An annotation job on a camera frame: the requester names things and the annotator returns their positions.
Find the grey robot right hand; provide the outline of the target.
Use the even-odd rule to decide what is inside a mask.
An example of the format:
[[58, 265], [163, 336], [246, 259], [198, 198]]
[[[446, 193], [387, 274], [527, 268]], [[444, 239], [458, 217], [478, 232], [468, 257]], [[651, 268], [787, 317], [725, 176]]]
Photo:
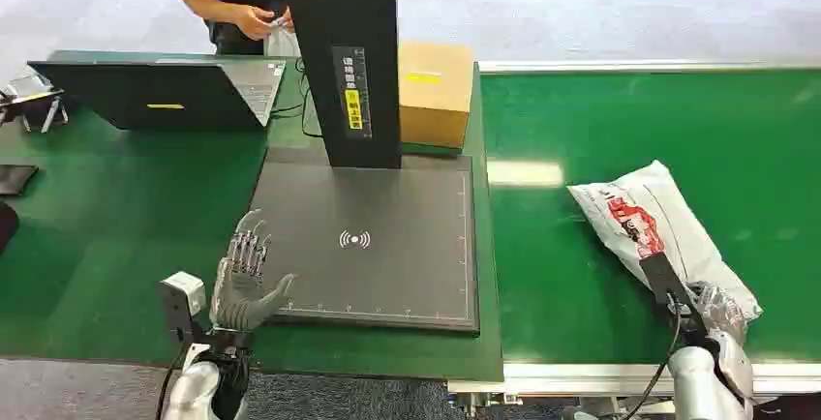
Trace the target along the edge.
[[691, 283], [687, 291], [692, 304], [689, 339], [712, 355], [720, 383], [740, 404], [751, 405], [753, 370], [744, 350], [748, 325], [741, 305], [712, 283]]

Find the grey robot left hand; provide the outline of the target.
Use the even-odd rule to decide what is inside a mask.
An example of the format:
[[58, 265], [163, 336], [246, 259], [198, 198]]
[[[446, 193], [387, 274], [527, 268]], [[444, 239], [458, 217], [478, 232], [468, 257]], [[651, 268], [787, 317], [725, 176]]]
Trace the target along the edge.
[[212, 293], [209, 319], [219, 330], [251, 333], [288, 300], [296, 276], [283, 275], [272, 288], [264, 286], [263, 265], [271, 237], [261, 237], [261, 211], [248, 211], [237, 223], [221, 258]]

